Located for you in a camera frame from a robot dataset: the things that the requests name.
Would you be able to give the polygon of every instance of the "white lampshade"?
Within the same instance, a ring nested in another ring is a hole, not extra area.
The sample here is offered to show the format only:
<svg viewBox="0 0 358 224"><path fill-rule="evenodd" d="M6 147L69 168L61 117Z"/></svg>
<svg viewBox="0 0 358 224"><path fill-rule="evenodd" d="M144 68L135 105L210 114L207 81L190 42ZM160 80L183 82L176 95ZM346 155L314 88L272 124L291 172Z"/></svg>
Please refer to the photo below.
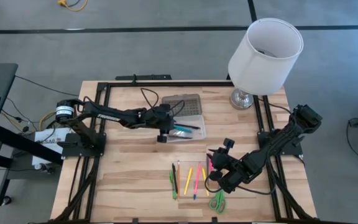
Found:
<svg viewBox="0 0 358 224"><path fill-rule="evenodd" d="M249 26L230 59L230 78L244 92L272 94L281 89L302 50L302 36L293 25L259 19Z"/></svg>

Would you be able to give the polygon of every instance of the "caster wheel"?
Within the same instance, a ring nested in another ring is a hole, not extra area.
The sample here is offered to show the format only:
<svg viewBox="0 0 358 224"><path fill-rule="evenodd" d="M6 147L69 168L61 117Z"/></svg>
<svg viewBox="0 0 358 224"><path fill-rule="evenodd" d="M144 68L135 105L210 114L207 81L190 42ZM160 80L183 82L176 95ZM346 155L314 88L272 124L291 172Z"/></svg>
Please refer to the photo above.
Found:
<svg viewBox="0 0 358 224"><path fill-rule="evenodd" d="M12 198L10 196L5 196L4 200L2 201L2 206L9 205L12 202Z"/></svg>

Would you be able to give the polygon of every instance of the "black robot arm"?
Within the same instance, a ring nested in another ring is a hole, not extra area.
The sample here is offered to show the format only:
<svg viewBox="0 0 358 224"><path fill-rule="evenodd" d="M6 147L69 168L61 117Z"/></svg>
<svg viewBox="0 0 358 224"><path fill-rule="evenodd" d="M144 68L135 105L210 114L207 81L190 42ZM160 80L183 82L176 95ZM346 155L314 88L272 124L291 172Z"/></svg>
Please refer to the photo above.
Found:
<svg viewBox="0 0 358 224"><path fill-rule="evenodd" d="M174 120L170 115L170 105L161 104L149 110L138 108L133 110L117 110L107 106L97 105L92 101L78 99L62 100L57 104L56 121L59 124L69 125L77 133L81 142L86 146L95 146L100 143L99 135L94 129L86 127L82 122L85 118L101 118L120 123L123 127L159 129L158 142L166 142L166 135L173 129Z"/></svg>
<svg viewBox="0 0 358 224"><path fill-rule="evenodd" d="M209 178L217 181L220 188L227 193L231 193L241 182L249 184L262 172L270 156L279 155L287 144L299 143L303 139L300 135L316 131L321 120L322 117L308 105L298 105L290 115L288 124L268 135L263 148L247 153L240 159L229 156L234 141L225 139L223 144L226 148L210 149L213 155L207 154L215 169ZM228 170L228 173L223 175L222 169Z"/></svg>

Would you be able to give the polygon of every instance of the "black floor stripe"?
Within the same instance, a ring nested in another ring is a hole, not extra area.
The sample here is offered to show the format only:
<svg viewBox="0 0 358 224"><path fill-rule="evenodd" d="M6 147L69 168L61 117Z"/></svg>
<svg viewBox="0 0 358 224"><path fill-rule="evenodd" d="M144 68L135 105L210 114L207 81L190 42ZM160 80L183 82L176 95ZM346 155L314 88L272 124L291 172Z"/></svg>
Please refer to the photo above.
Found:
<svg viewBox="0 0 358 224"><path fill-rule="evenodd" d="M352 26L296 26L298 30L358 30ZM132 27L132 28L96 28L96 29L28 29L0 30L0 34L90 34L125 32L198 32L198 31L242 31L247 26L193 26L193 27Z"/></svg>
<svg viewBox="0 0 358 224"><path fill-rule="evenodd" d="M295 26L298 30L358 30L358 25L349 26Z"/></svg>
<svg viewBox="0 0 358 224"><path fill-rule="evenodd" d="M248 0L248 7L249 7L249 12L251 14L252 22L255 22L256 20L258 20L258 18L256 17L256 10L253 0Z"/></svg>
<svg viewBox="0 0 358 224"><path fill-rule="evenodd" d="M86 34L86 33L122 33L122 32L193 32L193 31L239 31L247 26L194 26L194 27L128 27L96 29L28 29L0 30L0 34Z"/></svg>

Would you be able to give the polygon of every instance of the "lamp base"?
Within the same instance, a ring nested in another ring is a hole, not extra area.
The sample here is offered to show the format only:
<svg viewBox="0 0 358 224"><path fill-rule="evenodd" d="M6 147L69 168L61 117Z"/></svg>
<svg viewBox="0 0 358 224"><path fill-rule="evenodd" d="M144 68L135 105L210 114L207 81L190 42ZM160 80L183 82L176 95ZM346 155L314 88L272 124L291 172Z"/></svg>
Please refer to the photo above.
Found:
<svg viewBox="0 0 358 224"><path fill-rule="evenodd" d="M230 104L237 110L248 109L254 103L254 97L239 89L234 89L230 95Z"/></svg>

